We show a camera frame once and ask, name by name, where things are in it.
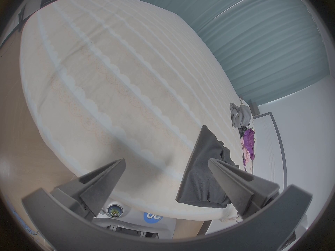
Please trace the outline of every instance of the mattress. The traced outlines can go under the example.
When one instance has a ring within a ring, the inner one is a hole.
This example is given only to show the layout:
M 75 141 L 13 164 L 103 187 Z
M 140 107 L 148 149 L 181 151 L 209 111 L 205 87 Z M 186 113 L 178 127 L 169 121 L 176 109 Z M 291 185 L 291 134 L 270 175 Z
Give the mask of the mattress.
M 25 24 L 20 73 L 43 140 L 74 174 L 125 158 L 112 199 L 171 218 L 227 215 L 175 200 L 204 124 L 243 168 L 229 111 L 240 100 L 176 14 L 138 0 L 59 0 Z

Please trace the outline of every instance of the purple cloth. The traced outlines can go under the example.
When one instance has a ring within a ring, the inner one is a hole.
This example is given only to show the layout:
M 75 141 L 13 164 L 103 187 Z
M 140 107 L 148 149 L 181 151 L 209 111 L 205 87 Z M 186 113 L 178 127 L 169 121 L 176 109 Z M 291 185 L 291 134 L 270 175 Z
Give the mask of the purple cloth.
M 254 154 L 254 134 L 255 132 L 250 128 L 244 132 L 243 135 L 243 142 L 244 142 L 244 147 L 249 151 L 250 153 L 250 159 L 254 160 L 255 159 L 255 154 Z

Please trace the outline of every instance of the curtain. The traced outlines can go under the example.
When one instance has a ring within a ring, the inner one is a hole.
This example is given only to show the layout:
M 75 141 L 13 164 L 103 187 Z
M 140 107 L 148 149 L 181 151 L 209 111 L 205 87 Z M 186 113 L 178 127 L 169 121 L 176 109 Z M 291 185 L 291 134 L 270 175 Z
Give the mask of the curtain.
M 301 0 L 142 0 L 178 14 L 220 62 L 238 95 L 258 105 L 329 74 Z

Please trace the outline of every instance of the blue circle sticker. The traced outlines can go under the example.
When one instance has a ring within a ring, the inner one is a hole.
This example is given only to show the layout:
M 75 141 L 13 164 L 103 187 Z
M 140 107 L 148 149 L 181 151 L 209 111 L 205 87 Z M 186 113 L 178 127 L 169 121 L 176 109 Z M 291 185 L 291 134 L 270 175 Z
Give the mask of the blue circle sticker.
M 144 213 L 143 218 L 146 223 L 153 224 L 159 222 L 163 217 L 160 215 Z

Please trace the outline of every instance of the wooden floor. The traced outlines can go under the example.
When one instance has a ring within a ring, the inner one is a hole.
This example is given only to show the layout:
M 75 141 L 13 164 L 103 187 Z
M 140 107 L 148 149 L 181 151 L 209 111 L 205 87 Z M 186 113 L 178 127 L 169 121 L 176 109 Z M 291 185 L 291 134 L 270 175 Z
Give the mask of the wooden floor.
M 28 110 L 20 79 L 21 33 L 16 31 L 0 49 L 0 189 L 31 236 L 51 247 L 31 223 L 21 199 L 36 189 L 48 191 L 75 178 L 42 140 Z M 175 239 L 194 237 L 203 222 L 177 220 Z

